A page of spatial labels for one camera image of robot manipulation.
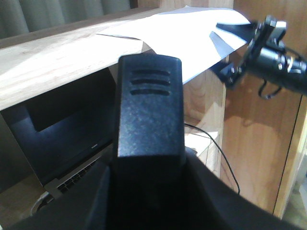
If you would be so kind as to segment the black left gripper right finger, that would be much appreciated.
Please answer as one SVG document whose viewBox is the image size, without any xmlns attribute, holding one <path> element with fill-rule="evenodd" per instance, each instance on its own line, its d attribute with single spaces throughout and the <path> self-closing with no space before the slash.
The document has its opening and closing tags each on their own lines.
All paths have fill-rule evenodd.
<svg viewBox="0 0 307 230">
<path fill-rule="evenodd" d="M 296 230 L 231 190 L 193 153 L 187 154 L 187 181 L 192 203 L 204 230 Z"/>
</svg>

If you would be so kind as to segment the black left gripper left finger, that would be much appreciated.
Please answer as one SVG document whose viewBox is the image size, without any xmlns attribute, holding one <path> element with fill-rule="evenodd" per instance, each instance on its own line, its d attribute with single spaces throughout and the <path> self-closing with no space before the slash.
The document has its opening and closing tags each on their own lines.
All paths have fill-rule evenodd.
<svg viewBox="0 0 307 230">
<path fill-rule="evenodd" d="M 110 168 L 102 162 L 60 198 L 9 230 L 105 230 Z"/>
</svg>

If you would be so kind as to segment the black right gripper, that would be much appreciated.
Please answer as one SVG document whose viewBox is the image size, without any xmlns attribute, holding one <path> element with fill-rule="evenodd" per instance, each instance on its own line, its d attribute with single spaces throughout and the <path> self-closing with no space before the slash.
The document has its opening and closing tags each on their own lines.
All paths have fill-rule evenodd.
<svg viewBox="0 0 307 230">
<path fill-rule="evenodd" d="M 236 35 L 248 43 L 248 49 L 238 66 L 235 67 L 230 62 L 219 62 L 219 79 L 226 87 L 233 88 L 247 71 L 267 81 L 271 80 L 271 75 L 287 72 L 286 49 L 282 42 L 287 30 L 287 22 L 268 15 L 262 23 L 218 23 L 216 28 Z M 217 33 L 212 31 L 209 38 L 221 59 L 234 52 L 234 49 Z"/>
</svg>

